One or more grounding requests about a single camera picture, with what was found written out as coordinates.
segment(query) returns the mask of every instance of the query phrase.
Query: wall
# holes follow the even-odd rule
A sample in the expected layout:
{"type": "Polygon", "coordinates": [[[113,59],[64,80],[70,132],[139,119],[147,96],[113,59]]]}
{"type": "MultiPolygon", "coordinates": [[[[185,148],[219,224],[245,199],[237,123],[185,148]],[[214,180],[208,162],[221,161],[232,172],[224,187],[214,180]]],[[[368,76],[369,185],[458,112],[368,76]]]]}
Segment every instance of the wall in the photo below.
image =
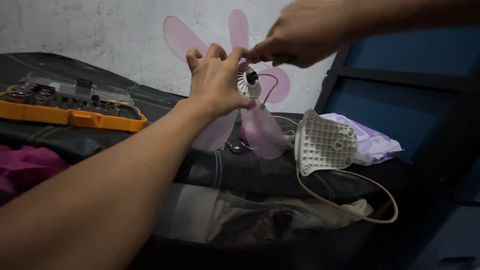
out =
{"type": "MultiPolygon", "coordinates": [[[[228,16],[242,9],[250,46],[260,42],[290,0],[2,0],[0,53],[51,52],[110,70],[140,84],[188,95],[190,72],[162,36],[163,20],[174,15],[198,37],[231,51],[228,16]]],[[[312,68],[281,66],[290,95],[272,111],[304,113],[313,108],[334,56],[312,68]]],[[[266,66],[257,64],[256,70],[266,66]]]]}

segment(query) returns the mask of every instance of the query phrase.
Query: plastic case lid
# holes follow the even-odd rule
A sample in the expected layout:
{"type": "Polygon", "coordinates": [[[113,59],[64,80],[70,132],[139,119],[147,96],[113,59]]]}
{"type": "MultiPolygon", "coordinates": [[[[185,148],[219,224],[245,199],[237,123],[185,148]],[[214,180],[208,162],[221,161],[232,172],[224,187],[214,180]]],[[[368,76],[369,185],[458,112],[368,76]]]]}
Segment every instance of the plastic case lid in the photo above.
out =
{"type": "MultiPolygon", "coordinates": [[[[76,95],[75,89],[77,82],[62,76],[42,72],[30,72],[27,74],[27,77],[21,79],[21,81],[52,86],[58,89],[58,92],[60,93],[76,95]]],[[[102,86],[100,88],[96,85],[92,85],[91,95],[98,95],[100,100],[103,101],[116,101],[126,103],[130,106],[134,105],[127,90],[114,86],[102,86]]]]}
{"type": "Polygon", "coordinates": [[[312,109],[305,112],[295,136],[295,160],[301,175],[346,168],[357,149],[351,125],[324,119],[312,109]]]}

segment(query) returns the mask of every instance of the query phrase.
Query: pink fan blade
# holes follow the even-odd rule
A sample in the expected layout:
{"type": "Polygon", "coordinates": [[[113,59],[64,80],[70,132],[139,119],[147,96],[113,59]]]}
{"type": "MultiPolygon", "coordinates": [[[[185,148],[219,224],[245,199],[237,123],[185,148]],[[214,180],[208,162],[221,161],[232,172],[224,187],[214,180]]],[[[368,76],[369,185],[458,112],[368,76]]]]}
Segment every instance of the pink fan blade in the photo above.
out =
{"type": "Polygon", "coordinates": [[[228,18],[230,30],[230,44],[232,49],[236,46],[248,49],[248,19],[241,10],[234,10],[228,18]]]}
{"type": "Polygon", "coordinates": [[[280,125],[256,99],[252,110],[241,109],[242,127],[254,153],[267,160],[280,157],[287,146],[280,125]]]}
{"type": "Polygon", "coordinates": [[[197,35],[179,18],[168,16],[163,21],[163,38],[170,51],[185,63],[185,55],[191,47],[196,47],[205,56],[208,47],[197,35]]]}
{"type": "Polygon", "coordinates": [[[222,116],[211,123],[193,142],[192,148],[202,151],[213,151],[224,146],[232,133],[238,110],[234,110],[227,116],[222,116]]]}
{"type": "MultiPolygon", "coordinates": [[[[283,101],[290,91],[290,79],[283,69],[274,67],[262,70],[259,74],[270,74],[278,78],[278,85],[273,89],[272,93],[267,99],[269,103],[279,103],[283,101]]],[[[262,86],[262,92],[258,99],[264,100],[268,92],[275,85],[276,80],[270,76],[260,76],[260,84],[262,86]]]]}

